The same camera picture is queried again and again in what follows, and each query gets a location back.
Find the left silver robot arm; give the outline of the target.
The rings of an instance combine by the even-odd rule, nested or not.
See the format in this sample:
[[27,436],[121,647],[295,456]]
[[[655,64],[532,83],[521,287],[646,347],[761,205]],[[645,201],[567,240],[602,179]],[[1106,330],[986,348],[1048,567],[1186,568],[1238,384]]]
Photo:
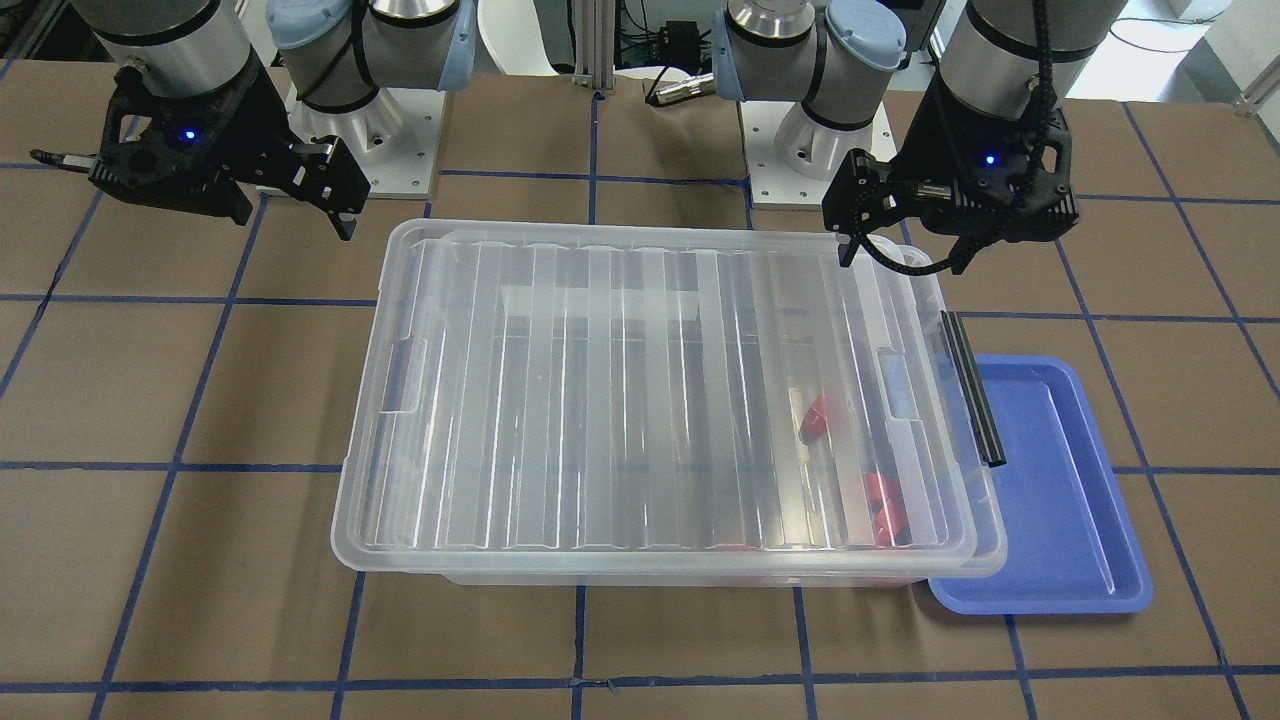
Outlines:
[[[969,1],[888,161],[847,149],[820,201],[859,254],[902,275],[959,275],[1006,241],[1053,242],[1080,218],[1060,95],[1120,1]],[[908,32],[878,1],[728,1],[710,31],[717,94],[794,102],[809,126],[865,129],[908,59]]]

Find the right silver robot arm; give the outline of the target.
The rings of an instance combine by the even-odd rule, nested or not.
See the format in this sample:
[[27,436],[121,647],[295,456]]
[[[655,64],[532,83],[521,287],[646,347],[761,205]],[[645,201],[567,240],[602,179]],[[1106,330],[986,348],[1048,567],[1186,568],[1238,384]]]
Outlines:
[[97,152],[31,156],[127,204],[244,225],[246,184],[323,211],[351,240],[366,161],[401,143],[397,88],[457,91],[472,73],[475,1],[270,1],[271,41],[306,129],[229,1],[77,1],[116,63]]

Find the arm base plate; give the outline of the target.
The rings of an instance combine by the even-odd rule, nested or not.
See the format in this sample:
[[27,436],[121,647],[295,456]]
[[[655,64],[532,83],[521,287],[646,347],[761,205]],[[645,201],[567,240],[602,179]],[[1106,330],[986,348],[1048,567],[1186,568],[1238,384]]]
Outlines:
[[372,199],[429,200],[449,97],[433,90],[381,88],[364,108],[326,114],[305,106],[291,86],[285,109],[300,137],[342,137],[366,176]]
[[772,210],[818,210],[841,161],[852,149],[888,161],[896,154],[886,108],[869,124],[836,131],[813,120],[797,102],[741,102],[742,149],[751,204]]

